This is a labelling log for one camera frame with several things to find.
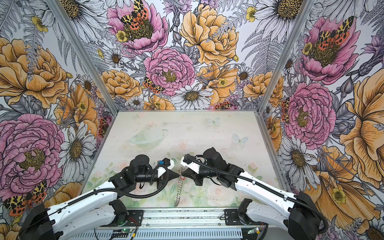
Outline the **silver metal keyring plate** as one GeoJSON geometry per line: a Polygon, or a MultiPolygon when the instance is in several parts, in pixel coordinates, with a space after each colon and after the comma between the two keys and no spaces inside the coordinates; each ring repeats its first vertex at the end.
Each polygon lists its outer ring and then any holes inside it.
{"type": "Polygon", "coordinates": [[[182,172],[184,170],[185,169],[180,169],[180,176],[179,176],[179,179],[178,179],[178,185],[177,185],[177,191],[176,191],[176,199],[174,201],[174,208],[177,208],[179,206],[179,204],[180,204],[183,183],[184,183],[184,180],[185,180],[185,177],[182,175],[182,172]]]}

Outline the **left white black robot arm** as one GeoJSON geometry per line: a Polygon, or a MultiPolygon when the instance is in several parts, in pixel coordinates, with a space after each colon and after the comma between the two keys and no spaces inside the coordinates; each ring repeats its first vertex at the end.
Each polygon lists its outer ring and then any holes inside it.
{"type": "Polygon", "coordinates": [[[18,240],[68,240],[75,235],[102,226],[137,224],[120,200],[150,198],[162,191],[179,174],[175,163],[164,158],[155,168],[146,155],[138,155],[128,167],[95,189],[72,200],[45,207],[34,207],[19,231],[18,240]]]}

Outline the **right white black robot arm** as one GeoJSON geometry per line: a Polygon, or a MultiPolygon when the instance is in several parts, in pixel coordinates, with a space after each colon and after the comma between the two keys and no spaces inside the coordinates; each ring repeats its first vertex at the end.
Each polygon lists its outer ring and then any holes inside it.
{"type": "Polygon", "coordinates": [[[182,176],[201,186],[205,178],[215,178],[223,187],[248,196],[238,208],[241,222],[262,222],[283,229],[295,240],[314,240],[326,233],[329,223],[311,197],[303,192],[286,192],[253,177],[244,169],[228,164],[221,154],[210,148],[202,155],[181,158],[187,169],[182,176]]]}

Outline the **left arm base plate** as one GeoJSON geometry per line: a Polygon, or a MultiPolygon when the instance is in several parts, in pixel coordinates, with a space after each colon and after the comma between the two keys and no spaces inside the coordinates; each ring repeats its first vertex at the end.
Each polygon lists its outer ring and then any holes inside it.
{"type": "Polygon", "coordinates": [[[143,210],[127,210],[118,213],[108,227],[140,227],[144,218],[143,210]]]}

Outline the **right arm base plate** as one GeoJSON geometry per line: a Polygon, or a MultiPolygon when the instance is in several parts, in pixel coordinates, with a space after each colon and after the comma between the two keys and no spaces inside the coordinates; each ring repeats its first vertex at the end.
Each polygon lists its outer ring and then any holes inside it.
{"type": "Polygon", "coordinates": [[[245,226],[237,209],[224,209],[224,221],[226,226],[245,226]]]}

